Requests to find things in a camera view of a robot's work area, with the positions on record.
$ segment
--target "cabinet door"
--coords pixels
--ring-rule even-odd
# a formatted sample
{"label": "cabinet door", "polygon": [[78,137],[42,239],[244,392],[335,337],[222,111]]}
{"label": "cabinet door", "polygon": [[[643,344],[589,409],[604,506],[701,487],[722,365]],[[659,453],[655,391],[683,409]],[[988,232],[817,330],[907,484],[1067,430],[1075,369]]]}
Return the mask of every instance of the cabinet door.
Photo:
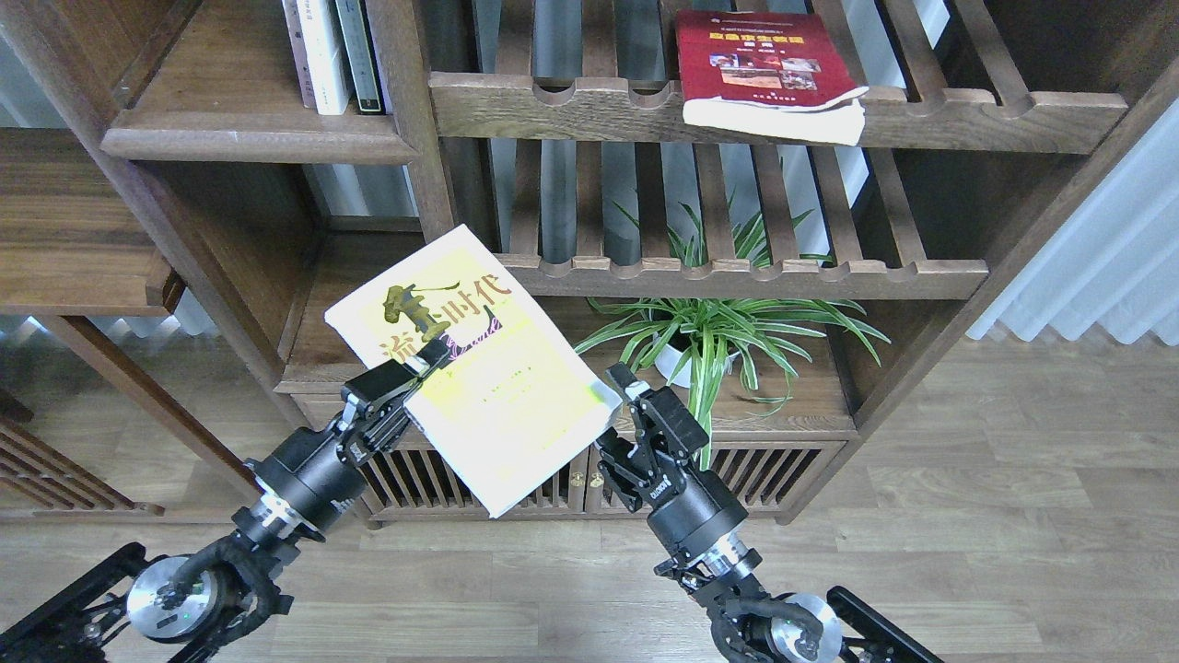
{"label": "cabinet door", "polygon": [[[501,518],[560,518],[584,513],[588,458],[588,451],[578,454]],[[487,518],[483,505],[433,448],[419,445],[397,448],[374,458],[363,472],[380,505],[374,510],[374,520]]]}
{"label": "cabinet door", "polygon": [[[845,442],[839,441],[718,441],[713,444],[712,470],[729,486],[752,517],[775,517],[791,511]],[[586,512],[628,516],[621,500],[598,470],[600,457],[591,453]],[[646,516],[644,506],[637,516]]]}

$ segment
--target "book spine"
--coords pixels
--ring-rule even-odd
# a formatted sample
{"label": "book spine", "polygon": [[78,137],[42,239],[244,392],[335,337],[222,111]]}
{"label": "book spine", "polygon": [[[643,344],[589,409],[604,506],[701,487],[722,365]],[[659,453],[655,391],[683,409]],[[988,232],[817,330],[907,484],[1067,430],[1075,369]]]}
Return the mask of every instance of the book spine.
{"label": "book spine", "polygon": [[291,40],[291,54],[295,57],[295,73],[298,77],[298,92],[303,97],[303,107],[315,107],[315,87],[311,85],[311,71],[307,67],[307,44],[303,42],[303,28],[298,22],[298,0],[282,0],[283,15],[286,17],[286,33]]}
{"label": "book spine", "polygon": [[351,97],[344,72],[340,28],[330,0],[298,0],[298,20],[307,44],[307,64],[321,116],[340,116]]}
{"label": "book spine", "polygon": [[348,65],[356,88],[356,105],[361,114],[381,114],[381,84],[376,74],[376,58],[369,34],[364,0],[336,0],[340,13],[340,31],[344,35]]}

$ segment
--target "book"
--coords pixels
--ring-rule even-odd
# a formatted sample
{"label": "book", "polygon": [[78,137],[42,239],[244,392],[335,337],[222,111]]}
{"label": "book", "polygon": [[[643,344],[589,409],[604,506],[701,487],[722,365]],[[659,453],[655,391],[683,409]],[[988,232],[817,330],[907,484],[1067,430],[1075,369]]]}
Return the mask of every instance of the book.
{"label": "book", "polygon": [[855,145],[858,86],[815,14],[676,14],[684,122],[812,143]]}
{"label": "book", "polygon": [[621,399],[573,352],[540,304],[460,225],[334,304],[324,320],[367,367],[423,344],[386,302],[420,295],[453,361],[406,402],[414,422],[492,518],[581,453]]}
{"label": "book", "polygon": [[330,1],[298,0],[298,20],[315,88],[315,110],[321,116],[341,116],[348,109],[351,87],[344,72],[343,39]]}
{"label": "book", "polygon": [[353,88],[356,91],[356,107],[361,114],[382,114],[384,104],[381,100],[381,83],[376,76],[376,57],[364,0],[336,0],[336,11],[340,13],[340,31],[344,37]]}
{"label": "book", "polygon": [[307,44],[303,42],[303,28],[298,22],[298,0],[282,0],[283,15],[286,18],[286,34],[291,40],[291,55],[295,59],[295,74],[298,77],[298,92],[303,98],[304,109],[315,107],[315,87],[311,85],[311,71],[307,66]]}

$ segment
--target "printed title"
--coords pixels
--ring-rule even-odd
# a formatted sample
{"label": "printed title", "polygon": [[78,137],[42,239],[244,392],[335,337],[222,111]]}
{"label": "printed title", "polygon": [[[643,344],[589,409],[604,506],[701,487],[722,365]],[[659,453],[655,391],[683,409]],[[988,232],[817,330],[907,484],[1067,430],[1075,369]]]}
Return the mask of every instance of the printed title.
{"label": "printed title", "polygon": [[[415,291],[428,290],[429,288],[424,288],[416,289]],[[439,296],[442,294],[448,297],[437,309],[434,309],[435,303],[433,302],[437,300],[437,296],[430,296],[430,300],[433,300],[430,303],[432,310],[441,311],[441,314],[430,314],[435,320],[446,320],[452,324],[457,324],[473,315],[482,314],[486,309],[487,315],[492,319],[488,324],[498,324],[498,321],[495,321],[494,316],[490,314],[490,307],[507,298],[507,295],[512,294],[512,289],[500,285],[499,277],[494,274],[487,274],[482,278],[472,281],[467,285],[457,284],[440,290]],[[410,327],[404,332],[400,332],[390,336],[389,340],[381,343],[380,347],[384,356],[397,361],[406,361],[407,357],[421,349],[421,336],[410,324]]]}

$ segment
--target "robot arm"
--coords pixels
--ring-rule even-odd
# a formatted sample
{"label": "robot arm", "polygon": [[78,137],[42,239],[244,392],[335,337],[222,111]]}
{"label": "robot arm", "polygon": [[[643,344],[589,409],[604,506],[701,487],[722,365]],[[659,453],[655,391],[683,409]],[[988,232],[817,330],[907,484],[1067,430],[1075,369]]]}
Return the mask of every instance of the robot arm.
{"label": "robot arm", "polygon": [[[127,544],[0,635],[0,662],[103,661],[103,648],[131,625],[157,642],[187,643],[171,663],[200,663],[285,615],[292,598],[274,580],[298,556],[296,544],[324,540],[364,490],[360,467],[391,451],[409,426],[406,401],[449,361],[440,335],[406,363],[345,382],[344,409],[324,429],[299,428],[250,461],[263,494],[233,514],[230,534],[191,556],[150,562],[140,544]],[[110,593],[126,578],[134,582],[125,596]]]}
{"label": "robot arm", "polygon": [[[654,572],[705,609],[726,661],[941,663],[844,587],[825,602],[766,592],[753,576],[762,557],[737,534],[749,513],[716,472],[692,461],[707,442],[699,424],[671,388],[653,390],[621,363],[607,375],[628,402],[634,442],[608,428],[595,441],[598,467],[632,513],[651,505],[647,525],[670,556]],[[839,619],[862,637],[843,637]]]}

